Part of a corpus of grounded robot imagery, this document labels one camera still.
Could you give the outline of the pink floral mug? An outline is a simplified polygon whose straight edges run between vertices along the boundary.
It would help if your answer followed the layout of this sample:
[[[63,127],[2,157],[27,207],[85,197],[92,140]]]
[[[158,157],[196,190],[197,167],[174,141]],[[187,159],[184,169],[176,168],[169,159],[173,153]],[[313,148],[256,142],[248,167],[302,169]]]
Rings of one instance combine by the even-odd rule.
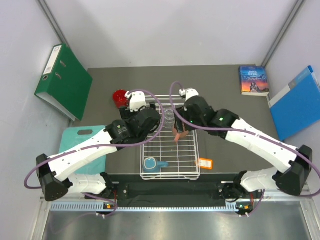
[[[185,138],[189,134],[189,131],[185,130],[184,132],[179,133],[178,130],[173,126],[172,134],[174,135],[174,141],[177,143],[180,139]]]

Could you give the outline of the red mug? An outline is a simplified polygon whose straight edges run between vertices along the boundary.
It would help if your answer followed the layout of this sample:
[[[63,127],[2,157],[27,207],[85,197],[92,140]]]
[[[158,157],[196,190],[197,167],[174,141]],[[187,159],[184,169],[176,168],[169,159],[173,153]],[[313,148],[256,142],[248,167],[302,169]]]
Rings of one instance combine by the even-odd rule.
[[[113,93],[112,99],[118,109],[129,106],[129,100],[126,97],[127,92],[127,90],[119,89]]]

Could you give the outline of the blue mug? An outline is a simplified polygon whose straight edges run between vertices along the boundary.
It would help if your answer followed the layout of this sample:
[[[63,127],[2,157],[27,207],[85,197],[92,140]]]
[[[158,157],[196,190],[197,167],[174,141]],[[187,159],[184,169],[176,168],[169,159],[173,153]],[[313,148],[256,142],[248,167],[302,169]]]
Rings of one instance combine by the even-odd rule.
[[[162,168],[167,168],[167,161],[158,161],[154,157],[148,157],[143,160],[142,169],[144,173],[159,173]]]

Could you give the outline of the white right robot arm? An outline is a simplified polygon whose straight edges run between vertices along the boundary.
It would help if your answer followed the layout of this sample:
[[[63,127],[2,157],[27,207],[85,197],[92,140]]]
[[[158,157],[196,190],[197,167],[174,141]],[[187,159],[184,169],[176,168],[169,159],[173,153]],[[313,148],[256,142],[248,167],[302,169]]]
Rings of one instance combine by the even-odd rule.
[[[247,149],[272,165],[259,171],[240,172],[233,180],[237,197],[245,198],[252,192],[267,189],[278,189],[290,196],[301,195],[312,169],[313,150],[307,145],[295,147],[282,143],[227,109],[215,111],[200,96],[193,96],[175,108],[174,117],[179,134],[201,129]]]

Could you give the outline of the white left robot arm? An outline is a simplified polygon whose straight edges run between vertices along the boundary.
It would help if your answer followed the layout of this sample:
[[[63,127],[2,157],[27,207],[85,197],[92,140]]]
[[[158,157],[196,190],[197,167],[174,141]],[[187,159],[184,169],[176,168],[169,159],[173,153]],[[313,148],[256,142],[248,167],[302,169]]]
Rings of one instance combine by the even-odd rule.
[[[56,201],[68,194],[88,193],[109,198],[114,191],[108,174],[77,174],[80,168],[108,154],[135,147],[154,133],[161,123],[155,102],[137,112],[122,107],[121,119],[113,121],[90,139],[58,155],[39,155],[36,171],[44,198]]]

